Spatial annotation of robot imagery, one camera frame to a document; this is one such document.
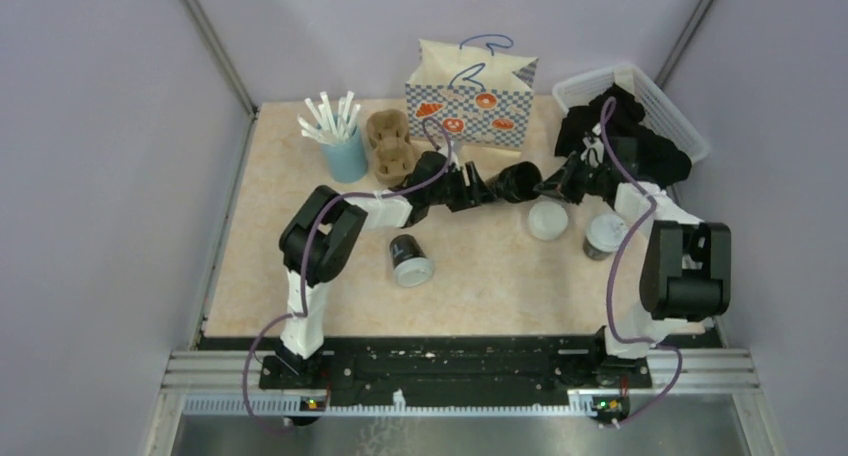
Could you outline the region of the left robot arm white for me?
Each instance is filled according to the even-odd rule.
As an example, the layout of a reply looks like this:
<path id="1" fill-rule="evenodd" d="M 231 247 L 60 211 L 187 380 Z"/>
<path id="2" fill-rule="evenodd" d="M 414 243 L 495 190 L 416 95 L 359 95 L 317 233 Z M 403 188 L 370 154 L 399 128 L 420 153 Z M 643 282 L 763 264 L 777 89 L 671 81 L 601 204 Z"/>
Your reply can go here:
<path id="1" fill-rule="evenodd" d="M 283 377 L 297 389 L 319 380 L 313 355 L 324 343 L 323 314 L 331 282 L 347 264 L 362 231 L 406 228 L 432 206 L 457 212 L 496 200 L 473 163 L 425 152 L 400 184 L 373 192 L 339 193 L 327 185 L 308 196 L 279 239 L 289 288 L 289 321 L 280 336 Z"/>

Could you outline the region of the stack of black cups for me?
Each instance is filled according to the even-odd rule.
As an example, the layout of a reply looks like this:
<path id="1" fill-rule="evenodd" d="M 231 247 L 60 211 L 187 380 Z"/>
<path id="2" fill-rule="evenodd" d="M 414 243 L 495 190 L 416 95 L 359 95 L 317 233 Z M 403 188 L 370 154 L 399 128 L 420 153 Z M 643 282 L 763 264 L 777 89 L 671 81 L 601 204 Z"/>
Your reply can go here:
<path id="1" fill-rule="evenodd" d="M 496 199 L 522 203 L 539 197 L 535 187 L 541 182 L 540 169 L 533 162 L 523 161 L 506 167 L 485 185 Z"/>

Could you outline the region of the black coffee cup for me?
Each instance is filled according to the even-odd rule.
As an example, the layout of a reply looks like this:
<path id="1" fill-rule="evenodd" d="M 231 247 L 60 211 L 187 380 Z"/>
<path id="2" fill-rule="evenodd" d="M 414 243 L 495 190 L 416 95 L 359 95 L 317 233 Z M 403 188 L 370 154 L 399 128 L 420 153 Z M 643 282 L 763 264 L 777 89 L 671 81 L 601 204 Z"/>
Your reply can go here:
<path id="1" fill-rule="evenodd" d="M 596 243 L 589 238 L 589 236 L 585 236 L 582 243 L 582 250 L 585 256 L 594 261 L 603 261 L 612 255 L 614 255 L 620 245 L 619 244 L 601 244 Z"/>
<path id="2" fill-rule="evenodd" d="M 426 257 L 418 241 L 410 234 L 394 237 L 389 243 L 389 254 L 394 267 L 408 260 Z"/>

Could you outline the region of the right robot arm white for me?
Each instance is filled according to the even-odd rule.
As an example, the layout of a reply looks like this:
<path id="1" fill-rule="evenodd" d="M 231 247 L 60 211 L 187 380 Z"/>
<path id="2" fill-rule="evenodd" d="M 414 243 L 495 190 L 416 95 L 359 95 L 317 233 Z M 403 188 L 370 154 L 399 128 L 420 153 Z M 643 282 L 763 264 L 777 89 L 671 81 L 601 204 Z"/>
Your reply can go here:
<path id="1" fill-rule="evenodd" d="M 612 388 L 626 376 L 625 360 L 644 357 L 671 332 L 722 315 L 729 307 L 729 227 L 686 212 L 665 192 L 690 170 L 688 155 L 663 137 L 640 141 L 597 136 L 534 187 L 539 195 L 572 204 L 598 196 L 611 207 L 590 220 L 582 242 L 586 257 L 612 262 L 605 285 L 606 323 L 599 331 L 601 351 L 586 361 L 589 380 L 600 388 Z M 638 300 L 618 318 L 617 276 L 626 248 L 638 234 L 647 238 Z"/>

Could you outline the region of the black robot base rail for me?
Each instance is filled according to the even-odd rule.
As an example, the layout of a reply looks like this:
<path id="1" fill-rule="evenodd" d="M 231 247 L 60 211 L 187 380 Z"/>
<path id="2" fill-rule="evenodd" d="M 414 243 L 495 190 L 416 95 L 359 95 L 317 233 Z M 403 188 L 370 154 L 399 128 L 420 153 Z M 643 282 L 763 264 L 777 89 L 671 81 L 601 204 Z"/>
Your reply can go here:
<path id="1" fill-rule="evenodd" d="M 263 357 L 262 390 L 316 390 L 333 407 L 560 406 L 571 390 L 649 389 L 646 359 L 605 353 L 597 336 L 328 337 L 309 359 L 282 346 Z"/>

